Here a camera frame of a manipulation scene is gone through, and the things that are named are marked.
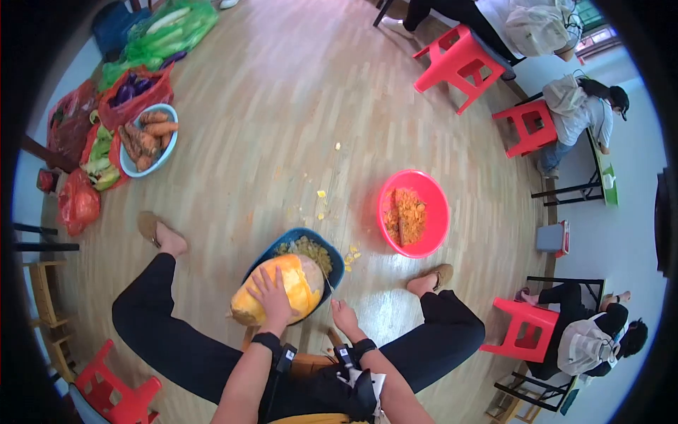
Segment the cap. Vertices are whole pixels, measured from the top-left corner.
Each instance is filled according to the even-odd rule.
[[[626,121],[626,111],[629,109],[629,97],[626,92],[619,85],[610,87],[610,98],[615,106],[622,109],[622,118]]]

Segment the wooden floor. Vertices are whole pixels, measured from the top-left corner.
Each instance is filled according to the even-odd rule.
[[[423,321],[403,289],[421,269],[453,264],[449,288],[494,341],[504,330],[492,299],[543,275],[534,241],[546,210],[530,198],[539,175],[528,158],[506,158],[506,124],[491,118],[517,97],[499,81],[457,116],[465,96],[455,88],[417,93],[412,84],[428,61],[412,59],[416,42],[373,28],[376,14],[366,0],[243,0],[220,12],[172,73],[181,125],[172,157],[106,192],[100,218],[77,238],[81,251],[66,255],[62,291],[75,314],[75,355],[87,362],[114,340],[109,362],[127,384],[161,379],[153,401],[160,422],[206,423],[216,406],[154,372],[113,328],[113,301],[155,255],[136,229],[141,210],[166,218],[190,244],[177,266],[174,316],[231,346],[244,328],[224,318],[230,297],[261,251],[297,226],[343,254],[359,246],[362,257],[334,296],[356,309],[378,345]],[[434,35],[422,29],[426,41]],[[447,240],[423,260],[394,254],[376,227],[376,194],[406,168],[430,173],[450,201]],[[323,353],[328,324],[325,304],[286,338]],[[438,423],[484,423],[493,382],[515,365],[477,352],[418,397]]]

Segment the carrot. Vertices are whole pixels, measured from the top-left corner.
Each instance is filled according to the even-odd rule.
[[[162,138],[160,138],[160,148],[161,149],[166,149],[167,146],[169,146],[170,141],[172,141],[172,133],[168,132]]]
[[[150,123],[144,127],[144,131],[152,136],[160,137],[167,133],[179,129],[179,124],[176,122]]]
[[[160,147],[160,140],[151,136],[147,132],[138,129],[129,122],[125,124],[125,129],[129,134],[132,142],[136,143],[142,150],[143,154],[154,157]]]
[[[150,123],[167,122],[169,118],[169,115],[164,112],[143,112],[139,115],[139,122],[142,125],[148,125]]]
[[[149,169],[151,165],[153,165],[153,159],[150,156],[143,155],[136,162],[136,170],[137,172],[143,172]]]
[[[125,130],[125,127],[118,127],[118,135],[120,135],[120,140],[123,142],[123,146],[125,146],[125,150],[127,151],[129,158],[132,160],[132,162],[137,162],[141,156],[141,147],[138,144],[134,144],[132,142],[129,134]]]

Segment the black pants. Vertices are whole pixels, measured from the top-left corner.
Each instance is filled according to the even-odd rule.
[[[560,372],[558,368],[558,345],[563,336],[565,327],[579,320],[586,320],[595,314],[582,304],[582,290],[579,284],[561,284],[554,288],[542,290],[539,294],[540,305],[548,303],[560,304],[560,315],[553,328],[553,336],[546,349],[543,363],[527,362],[532,375],[540,380],[548,380]]]
[[[450,19],[458,20],[473,29],[495,52],[504,56],[511,64],[518,59],[504,44],[492,25],[485,19],[476,7],[473,0],[410,0],[407,7],[407,17],[403,26],[408,31],[414,31],[416,27],[428,16],[431,9]]]
[[[194,394],[219,403],[242,352],[197,332],[170,316],[174,308],[174,258],[158,254],[113,303],[120,337],[148,365]],[[483,322],[451,290],[421,298],[424,324],[380,348],[414,392],[433,384],[471,356],[485,338]],[[261,405],[271,399],[272,376]],[[327,406],[304,390],[304,382],[280,379],[269,421],[321,412]]]

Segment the wristband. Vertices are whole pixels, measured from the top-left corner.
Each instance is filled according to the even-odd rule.
[[[353,345],[353,356],[355,357],[356,362],[360,362],[360,359],[367,352],[375,350],[377,345],[371,339],[362,339],[358,343]]]
[[[283,348],[280,346],[280,339],[272,332],[260,332],[252,337],[252,343],[259,343],[268,347],[273,353],[273,363],[277,364]]]

